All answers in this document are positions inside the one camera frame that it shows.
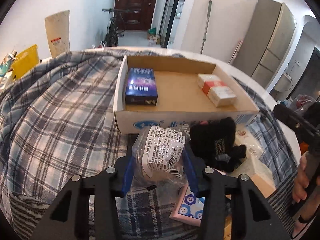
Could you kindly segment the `person's right hand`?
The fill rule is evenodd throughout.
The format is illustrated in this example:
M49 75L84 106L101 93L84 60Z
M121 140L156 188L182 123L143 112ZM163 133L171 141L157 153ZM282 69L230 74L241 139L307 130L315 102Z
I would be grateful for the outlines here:
M299 203L301 200L306 200L307 192L306 188L310 183L310 179L306 175L307 167L307 155L308 152L305 152L298 166L297 176L294 180L294 186L292 190L292 198L296 203ZM313 221L315 221L316 213L319 210L319 194L315 195L313 198L309 198L310 202L301 212L299 219L295 222L295 226L291 235L292 239L302 239L303 236L306 236L307 230L310 228Z

